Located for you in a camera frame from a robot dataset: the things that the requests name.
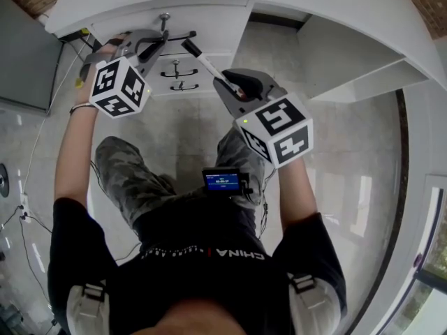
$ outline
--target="glass pane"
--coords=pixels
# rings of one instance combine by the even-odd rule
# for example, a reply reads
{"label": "glass pane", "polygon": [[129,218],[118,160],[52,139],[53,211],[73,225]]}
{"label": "glass pane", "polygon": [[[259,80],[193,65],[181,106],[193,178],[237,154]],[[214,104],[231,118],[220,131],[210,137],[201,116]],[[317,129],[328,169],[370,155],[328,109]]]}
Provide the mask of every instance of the glass pane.
{"label": "glass pane", "polygon": [[430,252],[424,264],[424,269],[447,280],[447,198],[441,206],[441,215],[434,234]]}
{"label": "glass pane", "polygon": [[391,323],[382,335],[402,335],[427,301],[432,288],[416,281]]}

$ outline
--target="person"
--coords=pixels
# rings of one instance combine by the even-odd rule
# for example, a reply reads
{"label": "person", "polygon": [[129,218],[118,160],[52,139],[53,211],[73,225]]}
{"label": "person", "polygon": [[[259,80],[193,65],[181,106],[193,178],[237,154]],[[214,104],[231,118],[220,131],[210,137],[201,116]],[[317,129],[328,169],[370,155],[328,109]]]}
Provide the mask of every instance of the person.
{"label": "person", "polygon": [[[100,52],[115,50],[106,44]],[[90,71],[76,105],[88,101],[93,79]],[[48,290],[68,334],[334,332],[346,313],[346,285],[302,158],[279,169],[284,235],[269,256],[254,223],[262,194],[253,185],[263,182],[264,161],[235,129],[219,142],[217,165],[249,172],[252,202],[201,190],[176,195],[137,147],[107,137],[96,149],[99,177],[141,241],[139,254],[117,266],[86,209],[97,113],[72,113],[55,175]]]}

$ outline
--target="wheel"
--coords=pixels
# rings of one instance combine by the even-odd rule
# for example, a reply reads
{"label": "wheel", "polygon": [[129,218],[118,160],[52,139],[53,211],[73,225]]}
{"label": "wheel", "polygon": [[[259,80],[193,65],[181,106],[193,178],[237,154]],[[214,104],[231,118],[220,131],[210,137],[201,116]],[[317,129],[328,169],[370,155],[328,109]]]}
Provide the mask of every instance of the wheel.
{"label": "wheel", "polygon": [[9,195],[9,178],[4,164],[0,164],[0,194],[4,198]]}

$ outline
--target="black and white marker cube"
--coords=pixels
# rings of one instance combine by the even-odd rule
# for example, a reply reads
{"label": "black and white marker cube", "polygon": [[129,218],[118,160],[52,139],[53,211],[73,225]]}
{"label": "black and white marker cube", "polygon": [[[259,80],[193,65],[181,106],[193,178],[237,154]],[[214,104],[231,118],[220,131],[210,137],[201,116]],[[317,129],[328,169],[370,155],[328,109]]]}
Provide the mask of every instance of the black and white marker cube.
{"label": "black and white marker cube", "polygon": [[126,57],[96,65],[90,103],[115,119],[141,112],[151,88]]}
{"label": "black and white marker cube", "polygon": [[314,148],[314,122],[295,94],[287,94],[239,119],[245,142],[280,168]]}

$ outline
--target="yellow object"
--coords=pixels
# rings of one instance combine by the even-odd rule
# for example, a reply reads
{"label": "yellow object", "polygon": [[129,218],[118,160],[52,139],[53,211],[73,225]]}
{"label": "yellow object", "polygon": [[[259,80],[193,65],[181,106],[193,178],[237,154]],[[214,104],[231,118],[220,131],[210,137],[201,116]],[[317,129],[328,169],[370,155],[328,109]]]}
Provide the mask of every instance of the yellow object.
{"label": "yellow object", "polygon": [[84,85],[84,82],[80,78],[76,78],[76,83],[75,83],[76,89],[81,89],[83,85]]}

